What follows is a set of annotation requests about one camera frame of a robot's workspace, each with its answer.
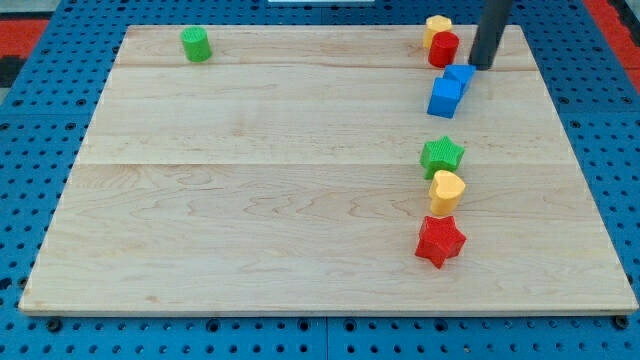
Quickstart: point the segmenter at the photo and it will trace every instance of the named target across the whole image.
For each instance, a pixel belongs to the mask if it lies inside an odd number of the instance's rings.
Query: plastic block
[[[445,216],[455,210],[462,198],[466,184],[456,174],[446,171],[436,171],[429,188],[431,198],[431,212],[437,216]]]
[[[439,68],[453,64],[458,45],[460,45],[460,39],[452,32],[444,31],[435,34],[429,50],[429,64]]]
[[[180,38],[189,61],[202,62],[211,57],[211,46],[207,38],[207,31],[203,27],[188,27],[182,30]]]
[[[422,38],[422,46],[425,49],[431,47],[431,43],[433,42],[433,37],[443,31],[451,31],[453,29],[453,24],[451,23],[451,19],[444,17],[442,15],[431,16],[427,18],[424,26],[424,37]]]
[[[425,216],[415,255],[431,260],[440,269],[446,259],[460,254],[466,240],[453,216],[442,219]]]
[[[427,169],[424,178],[433,179],[438,170],[458,170],[462,155],[464,147],[455,144],[446,135],[437,141],[426,142],[420,156],[420,164]]]
[[[427,114],[452,119],[462,95],[462,84],[457,80],[436,78],[431,90]]]
[[[447,65],[444,68],[444,78],[449,80],[458,80],[462,85],[461,96],[469,89],[473,74],[476,72],[476,67],[473,65]]]

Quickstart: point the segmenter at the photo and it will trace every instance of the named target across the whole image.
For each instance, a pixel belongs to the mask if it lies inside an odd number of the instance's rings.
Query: wood grain
[[[70,316],[538,316],[638,304],[520,28],[453,121],[421,26],[130,27],[20,308]],[[457,26],[463,63],[475,27]],[[420,151],[467,148],[442,270]]]

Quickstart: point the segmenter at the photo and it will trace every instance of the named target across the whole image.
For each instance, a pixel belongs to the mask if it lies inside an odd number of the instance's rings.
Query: blue pegboard
[[[0,358],[640,357],[640,316],[516,319],[57,319],[16,308],[130,24],[475,23],[478,0],[267,7],[263,0],[63,0],[0,107]],[[629,281],[640,290],[640,99],[581,2],[516,0]]]

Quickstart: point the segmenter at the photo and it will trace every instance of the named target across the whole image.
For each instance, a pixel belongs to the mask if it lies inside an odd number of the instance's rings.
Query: red surface
[[[426,216],[420,228],[415,255],[431,260],[440,269],[445,259],[458,256],[467,237],[458,230],[453,216],[442,219]]]
[[[48,23],[49,20],[0,20],[0,57],[28,58]]]
[[[627,75],[640,92],[640,47],[631,40],[629,29],[620,21],[618,11],[607,0],[584,0],[591,16]]]
[[[435,34],[429,49],[429,63],[439,68],[453,64],[459,44],[460,39],[452,32],[442,31]]]

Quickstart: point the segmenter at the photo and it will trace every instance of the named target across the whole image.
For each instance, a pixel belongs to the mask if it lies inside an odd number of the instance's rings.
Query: blue block
[[[436,78],[433,82],[427,114],[453,118],[462,97],[462,84],[458,80]]]
[[[471,78],[476,72],[473,65],[447,65],[444,68],[444,78],[450,80],[458,80],[462,84],[462,95],[469,89]]]

